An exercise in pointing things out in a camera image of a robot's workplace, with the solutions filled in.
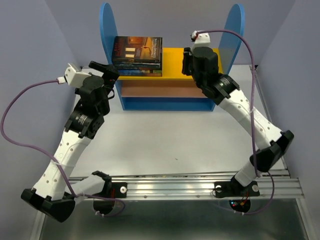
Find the orange Leonard Tolane book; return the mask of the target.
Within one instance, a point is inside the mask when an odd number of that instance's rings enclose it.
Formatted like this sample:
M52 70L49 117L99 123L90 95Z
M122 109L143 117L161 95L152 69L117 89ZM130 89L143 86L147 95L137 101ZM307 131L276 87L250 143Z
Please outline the orange Leonard Tolane book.
M116 36L112 49L112 62L159 63L162 49L162 37Z

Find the Little Women book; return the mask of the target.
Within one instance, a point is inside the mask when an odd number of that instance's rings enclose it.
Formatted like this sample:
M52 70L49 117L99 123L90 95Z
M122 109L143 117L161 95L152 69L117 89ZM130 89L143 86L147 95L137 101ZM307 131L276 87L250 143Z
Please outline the Little Women book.
M118 70L161 70L157 65L117 65L116 67Z

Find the Jane Eyre book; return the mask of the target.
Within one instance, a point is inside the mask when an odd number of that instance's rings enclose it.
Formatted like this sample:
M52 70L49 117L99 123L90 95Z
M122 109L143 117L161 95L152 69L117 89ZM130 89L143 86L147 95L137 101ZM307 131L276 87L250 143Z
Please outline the Jane Eyre book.
M161 73L132 73L132 72L125 72L120 73L120 76L128 76L128 77L162 77L163 75Z

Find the Three Days to See book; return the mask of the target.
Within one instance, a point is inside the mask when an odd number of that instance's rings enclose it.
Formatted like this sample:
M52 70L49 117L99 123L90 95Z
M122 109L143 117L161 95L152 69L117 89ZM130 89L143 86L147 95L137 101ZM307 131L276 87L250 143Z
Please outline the Three Days to See book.
M114 62L115 66L120 67L160 67L161 65L159 63L144 63L144 62Z

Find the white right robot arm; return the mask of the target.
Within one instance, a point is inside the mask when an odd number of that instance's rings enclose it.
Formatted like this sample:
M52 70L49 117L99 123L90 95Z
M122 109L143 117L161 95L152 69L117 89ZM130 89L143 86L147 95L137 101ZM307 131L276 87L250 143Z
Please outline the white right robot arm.
M256 178L268 172L283 157L294 134L274 126L250 101L237 82L219 72L218 55L209 47L183 50L182 74L191 76L196 86L213 103L230 114L251 136L253 153L229 181L215 182L216 198L259 196Z

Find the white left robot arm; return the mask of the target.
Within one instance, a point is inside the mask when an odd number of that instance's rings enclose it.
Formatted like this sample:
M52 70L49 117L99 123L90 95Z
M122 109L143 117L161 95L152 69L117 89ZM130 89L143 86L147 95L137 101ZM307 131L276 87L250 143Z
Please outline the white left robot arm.
M110 112L109 94L114 92L120 76L113 64L91 61L89 67L102 75L86 73L69 64L64 75L57 78L59 84L67 83L74 88L80 99L64 126L60 143L45 172L32 188L21 194L22 200L60 223L66 221L84 199L106 197L111 193L112 179L101 171L94 171L75 184L69 182L80 156Z

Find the Animal Farm book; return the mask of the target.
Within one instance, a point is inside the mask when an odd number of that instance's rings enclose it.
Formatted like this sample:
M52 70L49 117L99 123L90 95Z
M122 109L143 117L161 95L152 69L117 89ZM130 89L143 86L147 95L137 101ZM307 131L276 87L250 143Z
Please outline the Animal Farm book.
M119 73L158 73L162 74L161 70L135 70L135 69L120 69Z

